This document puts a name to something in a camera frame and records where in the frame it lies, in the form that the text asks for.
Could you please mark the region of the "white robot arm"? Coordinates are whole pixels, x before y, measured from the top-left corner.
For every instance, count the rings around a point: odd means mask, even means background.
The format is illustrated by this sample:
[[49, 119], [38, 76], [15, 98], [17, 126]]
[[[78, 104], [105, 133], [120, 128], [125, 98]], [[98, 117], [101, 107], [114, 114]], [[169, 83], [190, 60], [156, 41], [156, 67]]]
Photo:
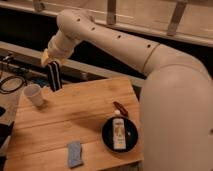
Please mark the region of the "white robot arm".
[[213, 79], [195, 57], [99, 26], [66, 9], [41, 64], [62, 63], [87, 41], [144, 74], [141, 90], [144, 171], [213, 171]]

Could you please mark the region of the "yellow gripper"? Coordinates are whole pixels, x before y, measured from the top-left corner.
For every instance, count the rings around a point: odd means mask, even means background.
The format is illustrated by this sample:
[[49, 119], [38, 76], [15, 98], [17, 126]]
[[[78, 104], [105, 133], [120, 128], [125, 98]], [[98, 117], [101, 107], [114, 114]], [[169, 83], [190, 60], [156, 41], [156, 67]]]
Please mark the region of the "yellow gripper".
[[52, 58], [48, 55], [48, 50], [45, 49], [41, 56], [41, 66], [47, 66], [48, 80], [50, 88], [53, 92], [62, 88], [60, 61], [56, 58]]

